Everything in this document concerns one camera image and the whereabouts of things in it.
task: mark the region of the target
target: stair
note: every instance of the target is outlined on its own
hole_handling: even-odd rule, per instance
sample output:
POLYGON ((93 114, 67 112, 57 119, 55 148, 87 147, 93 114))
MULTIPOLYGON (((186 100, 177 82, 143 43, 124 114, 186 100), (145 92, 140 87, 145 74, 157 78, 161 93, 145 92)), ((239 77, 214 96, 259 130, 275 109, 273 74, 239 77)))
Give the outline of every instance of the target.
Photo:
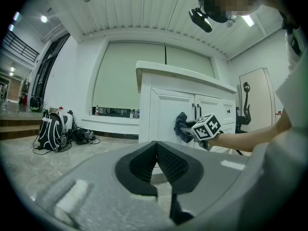
POLYGON ((0 140, 10 140, 39 134, 41 119, 0 119, 0 140))

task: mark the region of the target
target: fluorescent light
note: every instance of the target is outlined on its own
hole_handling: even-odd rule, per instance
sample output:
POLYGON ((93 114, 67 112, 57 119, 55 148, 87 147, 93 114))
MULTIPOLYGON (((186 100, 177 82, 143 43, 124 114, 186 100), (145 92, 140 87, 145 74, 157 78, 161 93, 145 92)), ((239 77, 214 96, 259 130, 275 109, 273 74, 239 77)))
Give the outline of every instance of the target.
POLYGON ((40 20, 41 20, 42 22, 46 23, 46 22, 47 22, 47 17, 44 16, 44 15, 42 15, 42 17, 40 18, 40 20))
POLYGON ((16 12, 15 15, 14 15, 14 17, 13 17, 13 20, 17 21, 18 16, 19 16, 19 12, 16 12))
POLYGON ((9 25, 9 30, 10 30, 11 32, 13 32, 14 26, 13 26, 12 24, 9 25))
POLYGON ((252 27, 255 23, 254 21, 251 19, 251 17, 249 15, 244 15, 242 16, 242 18, 246 21, 246 23, 252 27))

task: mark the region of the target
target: black metal railing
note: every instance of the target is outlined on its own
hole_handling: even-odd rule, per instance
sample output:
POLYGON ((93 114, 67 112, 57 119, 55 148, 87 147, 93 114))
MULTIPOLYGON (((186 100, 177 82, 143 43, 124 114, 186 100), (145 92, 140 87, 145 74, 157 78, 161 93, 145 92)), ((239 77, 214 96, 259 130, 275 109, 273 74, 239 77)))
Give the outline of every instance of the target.
POLYGON ((13 32, 8 31, 5 37, 3 38, 2 43, 9 46, 11 49, 21 54, 23 57, 29 59, 34 62, 39 53, 28 46, 25 42, 23 42, 20 38, 18 38, 13 32))

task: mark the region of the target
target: human arm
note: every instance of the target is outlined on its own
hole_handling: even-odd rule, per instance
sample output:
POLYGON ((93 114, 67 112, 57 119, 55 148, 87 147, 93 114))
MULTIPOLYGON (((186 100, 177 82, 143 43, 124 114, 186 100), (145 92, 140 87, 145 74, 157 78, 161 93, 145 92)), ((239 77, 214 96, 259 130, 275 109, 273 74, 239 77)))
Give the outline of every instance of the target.
POLYGON ((290 129, 291 126, 288 114, 283 111, 278 122, 267 128, 261 128, 248 133, 221 133, 215 138, 208 140, 208 143, 209 146, 220 146, 244 152, 252 152, 256 145, 270 142, 276 135, 290 129))

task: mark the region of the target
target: dark cloth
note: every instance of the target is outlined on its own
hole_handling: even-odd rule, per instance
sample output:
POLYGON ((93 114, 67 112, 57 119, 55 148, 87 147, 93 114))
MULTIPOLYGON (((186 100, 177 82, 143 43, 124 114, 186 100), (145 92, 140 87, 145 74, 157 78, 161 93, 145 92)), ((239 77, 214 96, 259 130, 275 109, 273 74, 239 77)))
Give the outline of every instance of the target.
POLYGON ((185 143, 189 143, 193 140, 194 136, 190 133, 183 132, 180 128, 191 128, 193 125, 196 124, 196 122, 187 122, 187 115, 182 112, 179 114, 175 120, 175 133, 177 136, 180 136, 181 140, 183 140, 185 143))

